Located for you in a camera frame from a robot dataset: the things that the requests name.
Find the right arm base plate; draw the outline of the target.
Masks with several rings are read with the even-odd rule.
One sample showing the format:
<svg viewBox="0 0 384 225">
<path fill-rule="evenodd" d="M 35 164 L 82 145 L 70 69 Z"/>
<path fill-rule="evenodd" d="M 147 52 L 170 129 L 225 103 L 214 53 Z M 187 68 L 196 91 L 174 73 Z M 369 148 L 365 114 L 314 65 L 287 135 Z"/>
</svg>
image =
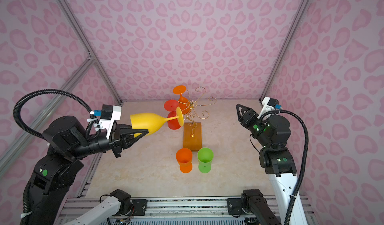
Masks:
<svg viewBox="0 0 384 225">
<path fill-rule="evenodd" d="M 229 198 L 227 199 L 228 214 L 234 218 L 239 218 L 249 212 L 247 209 L 246 199 L 244 198 Z"/>
</svg>

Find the yellow wine glass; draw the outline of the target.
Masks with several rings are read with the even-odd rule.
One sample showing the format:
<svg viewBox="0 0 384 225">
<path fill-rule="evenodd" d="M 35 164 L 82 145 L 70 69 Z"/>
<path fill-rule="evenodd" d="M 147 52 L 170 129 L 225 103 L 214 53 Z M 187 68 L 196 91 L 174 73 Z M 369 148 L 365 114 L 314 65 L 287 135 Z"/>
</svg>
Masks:
<svg viewBox="0 0 384 225">
<path fill-rule="evenodd" d="M 133 129 L 148 130 L 148 135 L 158 131 L 166 122 L 177 120 L 182 127 L 184 125 L 184 117 L 180 107 L 176 108 L 176 116 L 165 118 L 154 113 L 139 113 L 130 115 L 131 125 Z"/>
</svg>

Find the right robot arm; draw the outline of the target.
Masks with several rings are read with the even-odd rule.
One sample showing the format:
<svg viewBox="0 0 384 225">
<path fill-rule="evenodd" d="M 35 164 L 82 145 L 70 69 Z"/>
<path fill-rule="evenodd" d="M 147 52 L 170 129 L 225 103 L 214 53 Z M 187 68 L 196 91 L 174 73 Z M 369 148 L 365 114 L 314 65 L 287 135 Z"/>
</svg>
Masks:
<svg viewBox="0 0 384 225">
<path fill-rule="evenodd" d="M 299 194 L 309 150 L 309 133 L 305 122 L 297 114 L 287 110 L 275 109 L 259 115 L 252 108 L 241 104 L 236 105 L 236 110 L 241 125 L 262 146 L 259 150 L 259 161 L 273 186 L 280 218 L 271 211 L 259 190 L 243 191 L 242 210 L 255 215 L 259 225 L 306 225 L 308 221 Z M 287 148 L 291 130 L 290 122 L 284 114 L 297 119 L 304 131 L 304 148 L 299 170 Z"/>
</svg>

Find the red wine glass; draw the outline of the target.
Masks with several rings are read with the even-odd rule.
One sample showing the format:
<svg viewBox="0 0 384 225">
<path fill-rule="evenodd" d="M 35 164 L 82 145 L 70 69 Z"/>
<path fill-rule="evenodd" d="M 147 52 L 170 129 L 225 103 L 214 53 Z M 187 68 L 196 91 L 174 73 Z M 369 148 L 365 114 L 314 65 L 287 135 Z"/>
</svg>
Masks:
<svg viewBox="0 0 384 225">
<path fill-rule="evenodd" d="M 177 116 L 177 107 L 179 106 L 179 102 L 177 100 L 168 100 L 164 104 L 165 110 L 169 112 L 168 118 Z M 172 130 L 177 130 L 181 128 L 178 119 L 173 119 L 167 121 L 168 127 Z"/>
</svg>

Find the green wine glass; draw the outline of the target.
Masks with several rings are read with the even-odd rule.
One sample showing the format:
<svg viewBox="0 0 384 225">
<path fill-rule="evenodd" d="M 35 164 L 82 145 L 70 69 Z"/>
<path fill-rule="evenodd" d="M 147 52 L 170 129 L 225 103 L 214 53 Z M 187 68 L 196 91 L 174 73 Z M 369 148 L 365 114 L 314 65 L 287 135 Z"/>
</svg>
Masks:
<svg viewBox="0 0 384 225">
<path fill-rule="evenodd" d="M 201 148 L 198 153 L 199 171 L 203 174 L 207 174 L 212 169 L 212 160 L 214 158 L 214 152 L 210 148 Z"/>
</svg>

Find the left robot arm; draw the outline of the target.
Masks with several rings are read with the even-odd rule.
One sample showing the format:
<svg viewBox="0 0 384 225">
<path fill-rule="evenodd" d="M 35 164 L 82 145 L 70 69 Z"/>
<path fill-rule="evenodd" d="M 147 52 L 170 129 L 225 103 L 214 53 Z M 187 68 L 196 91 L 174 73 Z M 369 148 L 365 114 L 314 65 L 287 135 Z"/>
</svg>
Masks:
<svg viewBox="0 0 384 225">
<path fill-rule="evenodd" d="M 124 149 L 148 134 L 147 129 L 114 123 L 110 138 L 103 131 L 87 141 L 85 128 L 74 116 L 54 120 L 43 132 L 49 150 L 36 163 L 23 192 L 21 224 L 52 225 L 77 173 L 84 167 L 83 158 L 107 151 L 119 158 Z"/>
</svg>

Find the orange wine glass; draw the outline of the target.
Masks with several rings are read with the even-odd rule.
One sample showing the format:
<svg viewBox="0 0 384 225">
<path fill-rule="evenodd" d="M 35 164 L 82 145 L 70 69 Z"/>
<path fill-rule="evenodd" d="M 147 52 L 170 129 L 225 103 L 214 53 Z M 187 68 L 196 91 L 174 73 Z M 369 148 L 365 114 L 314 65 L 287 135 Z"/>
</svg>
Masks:
<svg viewBox="0 0 384 225">
<path fill-rule="evenodd" d="M 177 151 L 176 160 L 182 173 L 187 174 L 193 169 L 192 159 L 193 153 L 190 149 L 182 148 Z"/>
<path fill-rule="evenodd" d="M 179 85 L 173 88 L 173 93 L 180 96 L 178 101 L 183 114 L 188 114 L 191 111 L 190 101 L 183 96 L 183 93 L 186 91 L 187 88 L 184 85 Z"/>
</svg>

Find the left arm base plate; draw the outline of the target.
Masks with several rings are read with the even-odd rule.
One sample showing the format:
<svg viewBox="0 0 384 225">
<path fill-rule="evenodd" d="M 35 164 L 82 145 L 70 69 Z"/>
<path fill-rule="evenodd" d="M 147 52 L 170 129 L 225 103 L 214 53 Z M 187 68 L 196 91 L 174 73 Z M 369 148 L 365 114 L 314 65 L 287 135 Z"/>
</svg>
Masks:
<svg viewBox="0 0 384 225">
<path fill-rule="evenodd" d="M 117 215 L 123 217 L 144 216 L 147 209 L 148 200 L 127 199 L 121 202 L 120 210 Z"/>
</svg>

